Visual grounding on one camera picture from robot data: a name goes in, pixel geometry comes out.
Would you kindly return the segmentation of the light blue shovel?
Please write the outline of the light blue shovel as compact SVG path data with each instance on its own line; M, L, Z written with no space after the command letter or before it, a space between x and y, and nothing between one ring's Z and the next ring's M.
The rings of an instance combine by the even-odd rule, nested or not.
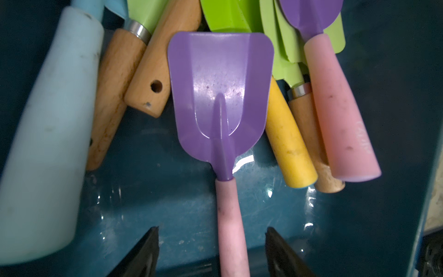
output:
M1 174L1 265L74 238L91 142L105 1L62 10Z

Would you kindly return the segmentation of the teal plastic storage box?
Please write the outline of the teal plastic storage box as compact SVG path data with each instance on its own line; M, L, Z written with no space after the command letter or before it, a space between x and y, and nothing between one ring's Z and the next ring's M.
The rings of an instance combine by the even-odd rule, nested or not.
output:
M338 56L382 170L337 194L293 189L266 137L235 173L251 275L269 274L274 227L319 277L409 277L443 142L443 3L346 1ZM159 228L158 277L219 275L215 176L180 146L173 105L127 109L106 159L85 176L74 240L1 268L3 277L105 277Z

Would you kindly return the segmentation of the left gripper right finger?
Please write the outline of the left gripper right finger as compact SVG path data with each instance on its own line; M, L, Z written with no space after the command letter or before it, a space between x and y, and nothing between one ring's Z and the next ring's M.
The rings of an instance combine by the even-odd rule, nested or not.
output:
M273 227L267 228L265 233L265 253L271 277L315 277Z

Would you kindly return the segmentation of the purple shovel long pink handle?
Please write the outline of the purple shovel long pink handle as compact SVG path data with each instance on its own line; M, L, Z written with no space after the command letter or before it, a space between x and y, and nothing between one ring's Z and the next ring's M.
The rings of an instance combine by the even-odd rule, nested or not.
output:
M250 275L235 160L262 136L274 48L263 33L178 32L167 48L182 148L215 172L220 273Z

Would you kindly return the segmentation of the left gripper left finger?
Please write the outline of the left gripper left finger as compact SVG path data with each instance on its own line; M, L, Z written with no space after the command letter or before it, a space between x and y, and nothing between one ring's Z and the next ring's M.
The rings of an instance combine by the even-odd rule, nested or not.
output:
M159 227L151 227L108 277L154 277L159 258Z

